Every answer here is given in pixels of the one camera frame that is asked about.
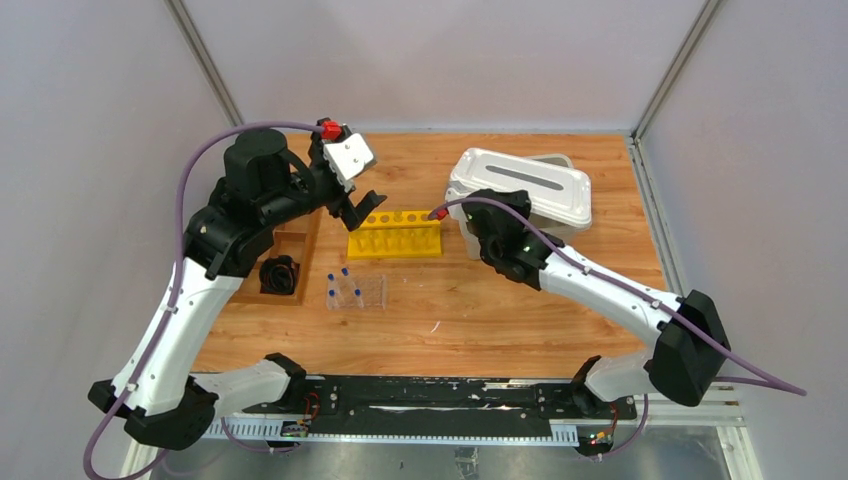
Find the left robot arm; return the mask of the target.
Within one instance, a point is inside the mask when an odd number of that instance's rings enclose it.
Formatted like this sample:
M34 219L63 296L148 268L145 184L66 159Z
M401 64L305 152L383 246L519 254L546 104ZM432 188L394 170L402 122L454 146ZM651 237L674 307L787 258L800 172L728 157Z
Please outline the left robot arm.
M183 450L221 418L263 403L283 413L306 400L306 373L293 360L266 355L224 373L192 366L224 306L274 243L276 229L319 209L354 231L384 198L350 198L376 156L365 137L324 119L309 127L306 158L289 147L283 123L245 125L226 134L224 173L208 203L178 216L171 280L157 316L124 368L94 383L88 398L124 422L136 442Z

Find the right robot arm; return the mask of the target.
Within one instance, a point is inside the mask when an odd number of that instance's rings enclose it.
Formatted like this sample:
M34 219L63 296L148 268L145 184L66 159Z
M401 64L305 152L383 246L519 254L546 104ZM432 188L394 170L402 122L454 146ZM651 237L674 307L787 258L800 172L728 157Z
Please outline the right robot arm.
M529 224L525 191L480 190L450 210L479 247L480 259L506 279L574 300L636 335L644 348L596 355L574 375L571 403L596 417L614 400L659 393L699 405L730 347L713 300L697 290L680 297L630 280Z

